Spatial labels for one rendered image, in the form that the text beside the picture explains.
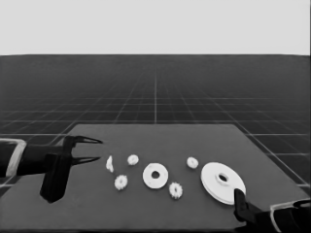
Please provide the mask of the large thick white disc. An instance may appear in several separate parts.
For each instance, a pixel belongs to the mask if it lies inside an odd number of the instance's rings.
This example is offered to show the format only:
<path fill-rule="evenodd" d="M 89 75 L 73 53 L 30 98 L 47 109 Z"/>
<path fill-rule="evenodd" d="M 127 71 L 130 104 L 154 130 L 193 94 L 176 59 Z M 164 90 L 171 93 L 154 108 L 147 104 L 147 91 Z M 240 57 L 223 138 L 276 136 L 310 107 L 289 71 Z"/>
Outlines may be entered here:
<path fill-rule="evenodd" d="M 246 186 L 241 177 L 220 162 L 206 163 L 201 169 L 200 179 L 205 190 L 223 204 L 234 204 L 235 188 L 246 193 Z"/>

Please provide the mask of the small white T-shaped piece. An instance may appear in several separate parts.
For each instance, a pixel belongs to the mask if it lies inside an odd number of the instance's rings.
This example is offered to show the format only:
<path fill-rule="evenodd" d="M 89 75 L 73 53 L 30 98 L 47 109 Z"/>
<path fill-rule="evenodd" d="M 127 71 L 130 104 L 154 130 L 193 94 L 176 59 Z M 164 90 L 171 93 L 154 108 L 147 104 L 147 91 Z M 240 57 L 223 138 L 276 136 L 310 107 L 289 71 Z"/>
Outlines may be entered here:
<path fill-rule="evenodd" d="M 114 173 L 114 165 L 113 165 L 113 156 L 110 155 L 106 161 L 106 169 L 110 172 L 110 173 Z"/>

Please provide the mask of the white round carrier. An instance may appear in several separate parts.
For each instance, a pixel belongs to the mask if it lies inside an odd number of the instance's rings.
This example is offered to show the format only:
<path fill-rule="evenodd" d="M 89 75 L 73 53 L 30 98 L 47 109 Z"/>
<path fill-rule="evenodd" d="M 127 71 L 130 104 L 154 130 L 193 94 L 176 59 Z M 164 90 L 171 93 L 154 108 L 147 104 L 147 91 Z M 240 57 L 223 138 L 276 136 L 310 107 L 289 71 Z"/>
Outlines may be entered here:
<path fill-rule="evenodd" d="M 158 172 L 158 177 L 154 178 L 153 173 Z M 150 163 L 143 171 L 144 184 L 151 189 L 160 189 L 164 187 L 168 181 L 168 170 L 160 163 Z"/>

